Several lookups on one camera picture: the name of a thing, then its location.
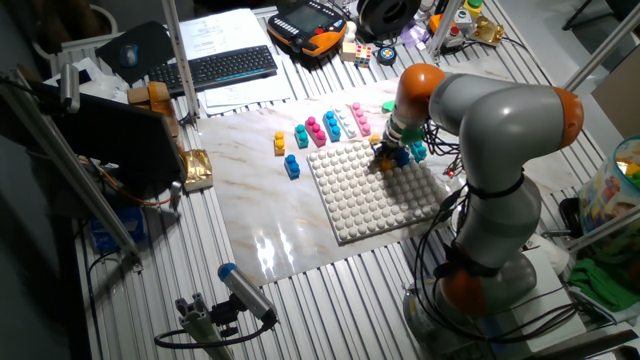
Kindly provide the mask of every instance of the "orange controller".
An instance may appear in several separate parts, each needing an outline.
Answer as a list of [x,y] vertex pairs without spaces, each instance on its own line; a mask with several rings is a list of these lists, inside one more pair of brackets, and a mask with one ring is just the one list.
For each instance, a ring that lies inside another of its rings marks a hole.
[[315,1],[302,2],[269,18],[267,30],[293,51],[319,56],[335,46],[347,29],[344,18]]

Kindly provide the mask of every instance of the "toy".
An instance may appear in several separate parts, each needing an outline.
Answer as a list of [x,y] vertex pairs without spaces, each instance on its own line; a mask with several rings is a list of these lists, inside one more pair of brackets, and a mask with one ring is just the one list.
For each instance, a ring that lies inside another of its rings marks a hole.
[[371,46],[358,45],[356,47],[356,66],[368,68],[369,61],[371,61]]
[[460,28],[460,30],[463,31],[467,31],[473,26],[473,19],[471,19],[471,15],[468,10],[458,10],[456,17],[453,18],[453,22]]
[[367,140],[315,152],[307,161],[340,245],[432,218],[446,196],[426,162],[373,169]]
[[338,125],[342,126],[347,138],[353,139],[358,135],[356,131],[356,121],[349,116],[348,110],[333,110],[333,116],[338,120]]
[[340,126],[338,126],[338,120],[334,117],[333,111],[327,111],[327,113],[322,117],[322,121],[324,122],[324,127],[329,133],[329,139],[331,139],[331,142],[340,141]]
[[304,125],[301,124],[296,126],[293,136],[296,138],[296,142],[298,143],[298,149],[306,149],[309,146],[309,135],[307,135]]
[[342,61],[356,61],[356,44],[352,42],[342,43],[342,53],[340,54]]
[[342,38],[343,43],[355,42],[357,30],[358,30],[358,25],[356,25],[356,23],[354,23],[353,21],[347,21],[347,31],[344,33],[344,37]]
[[355,102],[351,105],[351,113],[356,119],[356,124],[358,125],[362,136],[371,135],[371,126],[367,123],[367,117],[364,115],[364,111],[360,108],[359,102]]
[[300,165],[296,161],[296,157],[291,154],[284,158],[284,168],[287,169],[287,175],[289,180],[294,180],[300,177]]
[[394,106],[396,106],[395,100],[387,101],[386,103],[382,104],[382,112],[392,112]]
[[625,170],[624,174],[625,175],[634,175],[638,171],[640,171],[640,166],[638,166],[638,164],[636,164],[636,163],[631,163],[631,164],[627,165],[627,169]]
[[324,144],[327,143],[327,135],[324,131],[320,130],[320,124],[316,123],[316,118],[313,116],[310,116],[307,121],[304,122],[304,128],[317,147],[324,146]]
[[416,141],[409,145],[409,150],[417,163],[427,157],[427,148],[424,147],[424,143],[422,143],[422,141]]
[[396,62],[396,58],[396,50],[393,47],[383,47],[376,54],[376,59],[380,65],[391,66]]
[[463,8],[467,9],[474,19],[477,19],[480,15],[480,10],[482,10],[482,0],[466,0]]
[[444,38],[444,47],[453,48],[462,46],[464,44],[464,36],[460,33],[460,29],[457,26],[451,27],[449,33]]
[[[440,21],[442,20],[442,14],[433,15],[429,18],[429,31],[432,34],[436,33],[438,30],[438,26],[440,26]],[[452,21],[451,26],[456,26],[456,24]]]
[[378,145],[380,143],[380,135],[371,135],[369,138],[369,144],[371,146]]
[[282,131],[276,132],[276,138],[273,140],[273,148],[275,149],[276,156],[284,155],[284,133]]

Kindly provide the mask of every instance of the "black monitor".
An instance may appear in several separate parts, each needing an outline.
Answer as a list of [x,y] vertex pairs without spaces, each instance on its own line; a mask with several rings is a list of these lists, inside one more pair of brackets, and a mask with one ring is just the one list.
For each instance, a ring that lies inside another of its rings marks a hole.
[[[41,96],[60,101],[58,87],[29,85]],[[74,153],[117,164],[118,177],[126,185],[186,180],[184,163],[162,114],[80,94],[77,113],[52,119]]]

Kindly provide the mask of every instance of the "green cloth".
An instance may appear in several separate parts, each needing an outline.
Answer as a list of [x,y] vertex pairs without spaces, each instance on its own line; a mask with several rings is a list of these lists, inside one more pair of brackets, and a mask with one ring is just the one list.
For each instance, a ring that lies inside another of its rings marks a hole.
[[631,290],[627,275],[619,265],[584,259],[571,271],[569,284],[579,287],[583,294],[611,312],[625,310],[640,301],[640,295]]

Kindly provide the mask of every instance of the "metal pole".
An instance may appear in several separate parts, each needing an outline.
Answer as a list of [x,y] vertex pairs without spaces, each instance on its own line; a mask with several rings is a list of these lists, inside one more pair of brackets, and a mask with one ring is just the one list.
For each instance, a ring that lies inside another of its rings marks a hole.
[[[19,74],[14,74],[12,80],[28,87],[27,82]],[[42,115],[32,96],[23,90],[3,84],[0,85],[0,96],[5,98],[7,104],[53,160],[58,170],[113,236],[120,249],[137,259],[139,252],[133,239],[87,172],[80,167],[78,158],[51,118]]]
[[444,41],[445,36],[451,30],[451,23],[453,22],[453,18],[456,16],[456,12],[462,6],[464,0],[451,0],[447,4],[446,9],[444,10],[444,14],[442,14],[442,19],[440,20],[440,25],[438,26],[438,30],[433,34],[433,38],[427,44],[427,54],[431,56],[431,59],[434,63],[440,62],[440,46],[442,46],[442,42]]
[[620,41],[624,39],[636,26],[640,24],[640,4],[620,23],[620,25],[609,35],[609,37],[593,53],[591,59],[587,61],[564,85],[564,89],[574,92],[586,78],[606,59],[611,52],[618,47]]
[[182,88],[184,89],[184,95],[187,98],[187,108],[189,109],[188,116],[191,118],[192,123],[196,123],[196,120],[199,118],[198,98],[196,97],[196,90],[193,87],[189,61],[187,60],[187,55],[184,52],[176,4],[173,0],[162,0],[162,7],[164,8],[164,17],[167,18],[167,27],[169,27],[169,36],[171,37],[171,45],[173,45],[173,53],[176,55],[178,71],[182,78]]

